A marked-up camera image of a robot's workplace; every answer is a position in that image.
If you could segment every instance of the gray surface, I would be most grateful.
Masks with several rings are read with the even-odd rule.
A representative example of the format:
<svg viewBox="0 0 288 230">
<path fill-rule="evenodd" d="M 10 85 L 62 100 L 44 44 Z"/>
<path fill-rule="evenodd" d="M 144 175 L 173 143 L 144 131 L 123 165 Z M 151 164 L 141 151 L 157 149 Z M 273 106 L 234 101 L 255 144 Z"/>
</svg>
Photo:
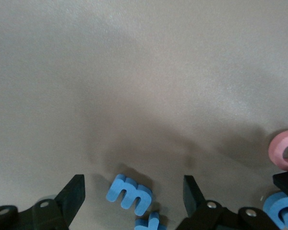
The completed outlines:
<svg viewBox="0 0 288 230">
<path fill-rule="evenodd" d="M 105 199 L 122 172 L 169 230 L 184 174 L 233 211 L 262 207 L 284 128 L 288 1 L 0 0 L 0 205 L 84 173 L 71 229 L 133 229 Z"/>
</svg>

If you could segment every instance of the silver screw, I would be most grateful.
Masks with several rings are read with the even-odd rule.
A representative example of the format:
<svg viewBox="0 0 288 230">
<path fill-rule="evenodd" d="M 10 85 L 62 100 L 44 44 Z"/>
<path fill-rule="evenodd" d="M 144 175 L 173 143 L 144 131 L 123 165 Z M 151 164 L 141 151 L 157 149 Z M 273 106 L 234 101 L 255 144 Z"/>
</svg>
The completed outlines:
<svg viewBox="0 0 288 230">
<path fill-rule="evenodd" d="M 49 202 L 48 201 L 45 201 L 43 203 L 40 204 L 40 207 L 46 207 L 49 205 Z"/>
<path fill-rule="evenodd" d="M 245 212 L 250 217 L 256 217 L 257 216 L 257 213 L 254 210 L 252 210 L 252 209 L 247 209 L 247 210 L 245 210 Z"/>
<path fill-rule="evenodd" d="M 7 214 L 10 210 L 8 208 L 5 208 L 3 210 L 0 211 L 0 215 L 4 215 Z"/>
<path fill-rule="evenodd" d="M 214 202 L 211 202 L 211 201 L 209 201 L 207 203 L 207 206 L 210 207 L 210 208 L 216 208 L 216 204 Z"/>
</svg>

